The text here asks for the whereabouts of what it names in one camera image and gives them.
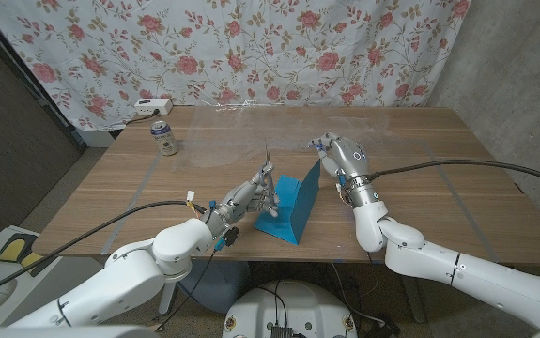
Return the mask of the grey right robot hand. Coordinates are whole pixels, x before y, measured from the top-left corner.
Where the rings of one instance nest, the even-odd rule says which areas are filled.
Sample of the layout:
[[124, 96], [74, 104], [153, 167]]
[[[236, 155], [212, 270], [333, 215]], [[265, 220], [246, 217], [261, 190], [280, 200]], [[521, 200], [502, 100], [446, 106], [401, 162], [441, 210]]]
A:
[[368, 159], [360, 144], [326, 132], [312, 139], [308, 146], [316, 150], [322, 166], [337, 180], [344, 200], [353, 208], [379, 200], [370, 181]]

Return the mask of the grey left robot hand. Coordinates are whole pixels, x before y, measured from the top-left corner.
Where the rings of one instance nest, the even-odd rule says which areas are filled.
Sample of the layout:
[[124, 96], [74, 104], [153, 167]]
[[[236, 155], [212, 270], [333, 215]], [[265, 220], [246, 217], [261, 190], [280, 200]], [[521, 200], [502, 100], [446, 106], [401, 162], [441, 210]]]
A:
[[203, 222], [214, 238], [223, 235], [248, 212], [278, 216], [280, 199], [271, 175], [273, 169], [270, 162], [262, 164], [250, 180], [232, 189], [214, 209], [204, 214]]

